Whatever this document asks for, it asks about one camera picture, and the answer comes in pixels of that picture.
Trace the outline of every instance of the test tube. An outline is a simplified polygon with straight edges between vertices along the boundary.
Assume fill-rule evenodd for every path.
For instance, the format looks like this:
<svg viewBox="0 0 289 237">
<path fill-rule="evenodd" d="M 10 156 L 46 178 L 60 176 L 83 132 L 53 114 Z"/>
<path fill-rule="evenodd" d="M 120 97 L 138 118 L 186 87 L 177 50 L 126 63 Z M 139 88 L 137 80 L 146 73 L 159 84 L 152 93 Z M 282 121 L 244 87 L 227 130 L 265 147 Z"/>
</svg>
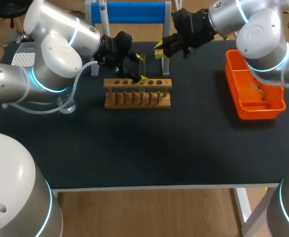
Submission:
<svg viewBox="0 0 289 237">
<path fill-rule="evenodd" d="M 140 59 L 139 59 L 139 75 L 145 77 L 145 54 L 140 54 Z M 143 92 L 145 94 L 145 89 L 144 88 L 139 88 L 139 92 Z"/>
</svg>

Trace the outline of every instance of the wooden test tube rack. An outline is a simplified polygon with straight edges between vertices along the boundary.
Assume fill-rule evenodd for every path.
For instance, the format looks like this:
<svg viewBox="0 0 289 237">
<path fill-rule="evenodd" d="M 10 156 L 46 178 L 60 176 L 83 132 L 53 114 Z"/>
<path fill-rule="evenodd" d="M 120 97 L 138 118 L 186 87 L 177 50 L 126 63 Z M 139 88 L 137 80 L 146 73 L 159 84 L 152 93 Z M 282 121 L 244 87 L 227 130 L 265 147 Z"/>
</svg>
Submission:
<svg viewBox="0 0 289 237">
<path fill-rule="evenodd" d="M 136 84 L 131 79 L 104 79 L 104 88 L 108 89 L 105 109 L 169 109 L 171 107 L 169 93 L 169 89 L 172 88 L 171 79 L 149 79 L 144 83 Z M 112 90 L 127 88 L 145 89 L 145 93 Z M 150 92 L 151 88 L 161 89 L 161 91 Z"/>
</svg>

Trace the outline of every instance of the white cable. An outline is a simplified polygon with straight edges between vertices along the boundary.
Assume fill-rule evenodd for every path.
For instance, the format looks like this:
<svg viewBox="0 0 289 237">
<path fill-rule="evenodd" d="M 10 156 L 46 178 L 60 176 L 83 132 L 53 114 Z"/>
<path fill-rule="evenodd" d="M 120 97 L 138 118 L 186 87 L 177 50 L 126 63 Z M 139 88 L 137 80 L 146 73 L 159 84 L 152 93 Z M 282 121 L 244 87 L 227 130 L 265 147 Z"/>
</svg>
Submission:
<svg viewBox="0 0 289 237">
<path fill-rule="evenodd" d="M 77 86 L 77 83 L 78 83 L 78 80 L 82 74 L 82 72 L 89 66 L 93 65 L 93 64 L 97 64 L 97 61 L 92 61 L 92 62 L 88 62 L 86 64 L 84 64 L 81 68 L 81 70 L 79 71 L 79 73 L 76 75 L 75 79 L 74 79 L 74 82 L 73 82 L 73 87 L 72 87 L 72 91 L 71 91 L 71 94 L 69 95 L 67 101 L 62 104 L 61 106 L 57 107 L 57 108 L 54 108 L 52 110 L 47 110 L 47 111 L 37 111 L 37 110 L 30 110 L 30 109 L 27 109 L 23 106 L 20 106 L 16 103 L 10 103 L 8 105 L 11 105 L 11 106 L 14 106 L 26 113 L 30 113 L 30 114 L 35 114 L 35 115 L 46 115 L 46 114 L 51 114 L 51 113 L 54 113 L 54 112 L 57 112 L 61 109 L 63 109 L 64 107 L 66 107 L 68 104 L 70 104 L 73 100 L 73 97 L 74 97 L 74 94 L 75 94 L 75 91 L 76 91 L 76 86 Z"/>
</svg>

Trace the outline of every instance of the wooden peg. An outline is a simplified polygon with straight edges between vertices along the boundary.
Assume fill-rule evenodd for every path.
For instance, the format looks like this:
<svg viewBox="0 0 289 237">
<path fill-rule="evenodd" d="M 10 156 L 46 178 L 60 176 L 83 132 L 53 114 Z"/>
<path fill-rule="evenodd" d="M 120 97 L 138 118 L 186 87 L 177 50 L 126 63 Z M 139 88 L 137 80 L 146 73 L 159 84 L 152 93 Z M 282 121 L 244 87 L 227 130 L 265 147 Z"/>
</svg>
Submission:
<svg viewBox="0 0 289 237">
<path fill-rule="evenodd" d="M 156 104 L 158 105 L 160 102 L 160 91 L 156 94 Z"/>
<path fill-rule="evenodd" d="M 152 102 L 152 93 L 151 93 L 151 91 L 149 91 L 149 100 L 148 100 L 148 102 L 149 102 L 149 105 L 151 105 L 151 102 Z"/>
<path fill-rule="evenodd" d="M 169 92 L 169 89 L 168 89 L 168 88 L 165 88 L 165 89 L 164 89 L 164 93 L 163 93 L 163 97 L 167 97 L 168 92 Z"/>
<path fill-rule="evenodd" d="M 143 104 L 143 96 L 144 96 L 144 92 L 140 91 L 140 104 Z"/>
<path fill-rule="evenodd" d="M 112 91 L 111 91 L 111 87 L 108 88 L 108 97 L 111 100 L 112 98 Z"/>
<path fill-rule="evenodd" d="M 133 91 L 133 96 L 132 96 L 132 104 L 135 104 L 135 92 Z"/>
<path fill-rule="evenodd" d="M 115 92 L 115 103 L 118 105 L 118 91 Z"/>
<path fill-rule="evenodd" d="M 127 92 L 124 91 L 124 105 L 126 104 L 126 101 L 127 101 Z"/>
</svg>

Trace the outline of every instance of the black chair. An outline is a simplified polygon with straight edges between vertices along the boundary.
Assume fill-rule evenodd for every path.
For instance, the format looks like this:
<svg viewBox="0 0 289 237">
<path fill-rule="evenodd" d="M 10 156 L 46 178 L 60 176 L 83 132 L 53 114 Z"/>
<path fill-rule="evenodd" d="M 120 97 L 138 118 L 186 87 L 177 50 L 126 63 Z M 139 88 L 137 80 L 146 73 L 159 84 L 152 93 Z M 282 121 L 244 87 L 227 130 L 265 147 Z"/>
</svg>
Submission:
<svg viewBox="0 0 289 237">
<path fill-rule="evenodd" d="M 16 31 L 5 37 L 2 42 L 3 49 L 11 43 L 32 41 L 24 32 L 19 17 L 26 14 L 33 0 L 0 0 L 0 18 L 11 19 L 10 27 Z"/>
</svg>

